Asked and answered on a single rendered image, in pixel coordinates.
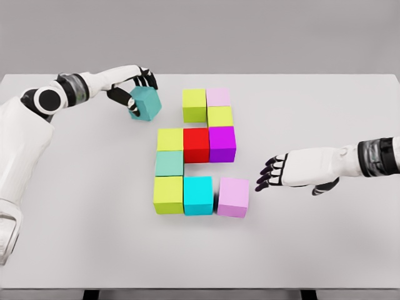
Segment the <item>cyan cube block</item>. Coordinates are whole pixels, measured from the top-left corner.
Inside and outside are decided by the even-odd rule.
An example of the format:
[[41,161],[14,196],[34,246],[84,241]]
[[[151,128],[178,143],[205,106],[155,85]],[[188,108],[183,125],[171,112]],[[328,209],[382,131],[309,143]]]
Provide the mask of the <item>cyan cube block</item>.
[[211,215],[214,208],[213,180],[211,176],[184,177],[184,214]]

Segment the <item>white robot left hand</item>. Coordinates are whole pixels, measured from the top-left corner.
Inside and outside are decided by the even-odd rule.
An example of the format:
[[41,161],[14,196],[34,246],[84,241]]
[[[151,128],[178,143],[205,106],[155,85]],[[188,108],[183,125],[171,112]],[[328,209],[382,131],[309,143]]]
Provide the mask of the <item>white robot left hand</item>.
[[121,83],[133,80],[135,86],[151,87],[158,89],[154,74],[147,68],[137,65],[116,67],[105,72],[106,85],[104,90],[109,99],[127,107],[135,116],[140,116],[140,111],[134,98],[119,87]]

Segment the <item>yellow-green cube block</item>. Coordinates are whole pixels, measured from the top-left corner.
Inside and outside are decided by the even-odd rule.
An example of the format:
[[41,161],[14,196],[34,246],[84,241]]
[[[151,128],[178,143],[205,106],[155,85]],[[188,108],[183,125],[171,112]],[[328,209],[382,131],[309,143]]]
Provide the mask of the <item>yellow-green cube block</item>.
[[210,106],[207,108],[208,127],[234,126],[231,106]]
[[206,111],[205,89],[184,89],[182,91],[182,113],[185,123],[205,123]]
[[183,177],[155,177],[153,204],[157,214],[183,214]]
[[160,128],[157,131],[157,151],[182,151],[183,128]]

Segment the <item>purple cube block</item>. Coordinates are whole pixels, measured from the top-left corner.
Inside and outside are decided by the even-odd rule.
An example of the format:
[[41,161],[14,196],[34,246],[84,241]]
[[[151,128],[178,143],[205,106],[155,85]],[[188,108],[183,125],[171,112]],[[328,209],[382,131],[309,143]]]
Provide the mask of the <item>purple cube block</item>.
[[236,135],[234,127],[210,127],[209,147],[210,163],[233,163],[236,156]]

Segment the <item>red cube block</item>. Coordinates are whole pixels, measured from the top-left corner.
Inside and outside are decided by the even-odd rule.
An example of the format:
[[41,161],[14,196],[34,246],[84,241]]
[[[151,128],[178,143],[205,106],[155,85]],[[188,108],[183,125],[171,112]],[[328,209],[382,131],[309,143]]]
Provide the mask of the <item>red cube block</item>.
[[208,128],[184,128],[183,142],[185,163],[209,162],[210,147]]

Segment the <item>mint green cube block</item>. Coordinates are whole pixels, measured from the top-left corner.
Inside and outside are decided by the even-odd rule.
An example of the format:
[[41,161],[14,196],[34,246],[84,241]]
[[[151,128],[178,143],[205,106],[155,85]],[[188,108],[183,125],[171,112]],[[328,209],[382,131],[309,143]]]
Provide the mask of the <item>mint green cube block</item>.
[[158,151],[155,175],[157,177],[184,176],[183,151]]

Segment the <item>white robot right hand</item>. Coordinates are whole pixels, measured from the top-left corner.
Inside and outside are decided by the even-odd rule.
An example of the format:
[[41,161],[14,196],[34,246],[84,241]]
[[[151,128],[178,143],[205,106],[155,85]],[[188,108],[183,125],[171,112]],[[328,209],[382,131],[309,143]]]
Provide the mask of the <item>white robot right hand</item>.
[[339,183],[341,167],[335,161],[337,158],[338,149],[333,147],[300,149],[274,156],[260,172],[255,191],[270,186],[298,188],[313,185],[313,196],[326,193]]

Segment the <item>light pink cube block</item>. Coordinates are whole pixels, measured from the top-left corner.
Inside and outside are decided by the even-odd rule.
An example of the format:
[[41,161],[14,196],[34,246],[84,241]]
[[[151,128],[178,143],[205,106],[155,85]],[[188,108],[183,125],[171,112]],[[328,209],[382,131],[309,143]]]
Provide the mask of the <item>light pink cube block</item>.
[[206,102],[208,107],[230,106],[231,100],[229,89],[225,87],[207,88]]
[[249,181],[222,177],[219,185],[217,215],[244,218],[249,205]]

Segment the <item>teal cube block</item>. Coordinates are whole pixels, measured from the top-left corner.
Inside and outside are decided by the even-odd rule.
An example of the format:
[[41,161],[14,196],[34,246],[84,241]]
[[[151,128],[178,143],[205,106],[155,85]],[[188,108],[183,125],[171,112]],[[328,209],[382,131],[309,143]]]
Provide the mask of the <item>teal cube block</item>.
[[152,121],[162,108],[158,92],[153,87],[136,86],[130,94],[140,112],[139,117],[129,112],[132,119]]

